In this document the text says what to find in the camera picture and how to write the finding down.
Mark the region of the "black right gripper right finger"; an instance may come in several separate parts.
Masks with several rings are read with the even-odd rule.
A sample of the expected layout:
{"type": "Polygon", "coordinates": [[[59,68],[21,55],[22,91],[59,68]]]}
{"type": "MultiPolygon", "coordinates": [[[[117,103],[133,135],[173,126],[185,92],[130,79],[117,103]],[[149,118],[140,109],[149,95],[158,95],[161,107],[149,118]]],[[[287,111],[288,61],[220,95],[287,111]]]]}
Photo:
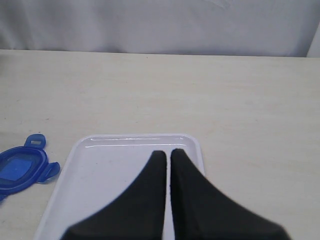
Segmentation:
{"type": "Polygon", "coordinates": [[[170,156],[170,201],[177,240],[286,240],[288,234],[224,195],[183,149],[170,156]]]}

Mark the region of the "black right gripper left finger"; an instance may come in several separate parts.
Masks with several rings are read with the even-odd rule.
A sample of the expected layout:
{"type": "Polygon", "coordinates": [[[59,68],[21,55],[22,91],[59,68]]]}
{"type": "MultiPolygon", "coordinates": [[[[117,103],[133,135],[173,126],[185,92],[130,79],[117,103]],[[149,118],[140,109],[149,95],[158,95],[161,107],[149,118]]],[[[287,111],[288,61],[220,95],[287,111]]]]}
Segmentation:
{"type": "Polygon", "coordinates": [[[167,157],[153,151],[128,188],[106,207],[70,226],[64,240],[160,240],[166,209],[167,157]]]}

